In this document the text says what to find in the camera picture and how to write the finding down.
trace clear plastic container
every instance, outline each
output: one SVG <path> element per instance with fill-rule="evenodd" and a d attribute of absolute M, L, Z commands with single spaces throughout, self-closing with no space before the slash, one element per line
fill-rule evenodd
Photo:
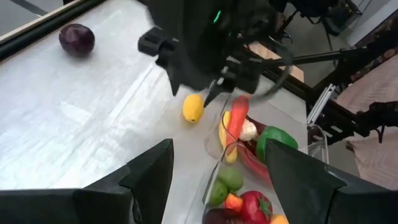
<path fill-rule="evenodd" d="M 212 127 L 205 140 L 205 149 L 207 153 L 216 158 L 216 160 L 214 166 L 209 168 L 209 171 L 201 178 L 201 184 L 198 187 L 194 201 L 191 204 L 189 214 L 185 220 L 186 224 L 202 223 L 202 219 L 206 212 L 209 209 L 214 208 L 214 206 L 209 204 L 211 191 L 220 168 L 226 166 L 235 168 L 243 175 L 243 188 L 237 191 L 236 195 L 241 195 L 249 190 L 257 190 L 262 192 L 271 201 L 273 214 L 284 214 L 278 197 L 272 187 L 268 169 L 259 159 L 257 159 L 253 152 L 251 152 L 241 141 L 235 141 L 229 146 L 226 146 L 226 149 L 223 150 L 223 145 L 219 138 L 219 131 L 220 128 L 226 131 L 226 128 L 220 121 L 223 117 L 224 111 L 229 110 L 230 108 L 230 103 L 227 103 L 220 116 L 215 119 L 215 125 Z M 266 106 L 263 105 L 262 111 L 264 112 L 264 116 L 267 116 L 268 118 L 262 120 L 259 120 L 256 117 L 251 118 L 266 125 L 277 126 L 278 128 L 285 130 L 296 139 L 300 151 L 328 163 L 326 136 L 320 127 L 316 125 L 307 126 L 306 124 L 299 123 L 270 103 L 267 103 Z M 236 162 L 230 163 L 227 161 L 225 152 L 232 151 L 234 149 L 238 152 L 238 158 Z"/>

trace green bell pepper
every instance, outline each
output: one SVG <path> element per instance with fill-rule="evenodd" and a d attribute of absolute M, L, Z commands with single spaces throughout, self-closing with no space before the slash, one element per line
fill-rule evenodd
<path fill-rule="evenodd" d="M 275 139 L 284 143 L 294 149 L 298 149 L 299 145 L 297 141 L 287 134 L 284 130 L 274 127 L 268 126 L 260 135 L 259 139 L 257 140 L 256 146 L 256 157 L 263 163 L 266 161 L 266 141 L 267 139 Z"/>

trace green led light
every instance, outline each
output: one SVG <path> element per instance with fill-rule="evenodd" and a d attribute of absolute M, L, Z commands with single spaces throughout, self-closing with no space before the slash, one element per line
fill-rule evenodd
<path fill-rule="evenodd" d="M 214 18 L 213 24 L 215 24 L 217 22 L 218 18 L 220 18 L 220 14 L 221 14 L 221 10 L 219 10 L 217 12 L 217 16 Z"/>

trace green lime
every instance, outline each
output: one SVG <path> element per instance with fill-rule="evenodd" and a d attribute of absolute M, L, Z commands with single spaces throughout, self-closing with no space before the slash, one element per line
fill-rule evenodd
<path fill-rule="evenodd" d="M 218 171 L 218 180 L 221 181 L 230 191 L 238 191 L 243 187 L 242 174 L 231 166 L 223 166 Z"/>
<path fill-rule="evenodd" d="M 228 189 L 220 181 L 216 180 L 210 195 L 210 204 L 213 206 L 218 206 L 223 203 L 228 194 Z"/>

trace table surface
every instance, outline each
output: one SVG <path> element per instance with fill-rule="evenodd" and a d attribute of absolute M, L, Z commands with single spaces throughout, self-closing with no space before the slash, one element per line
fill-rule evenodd
<path fill-rule="evenodd" d="M 184 223 L 200 177 L 215 161 L 204 141 L 223 101 L 211 103 L 195 125 L 183 120 L 191 91 L 173 97 L 165 71 L 137 50 L 151 28 L 148 17 L 138 2 L 109 0 L 73 21 L 96 35 L 87 59 L 69 57 L 58 30 L 0 64 L 0 189 L 85 187 L 173 138 L 163 222 Z M 306 145 L 305 102 L 292 93 L 281 90 L 249 114 Z"/>

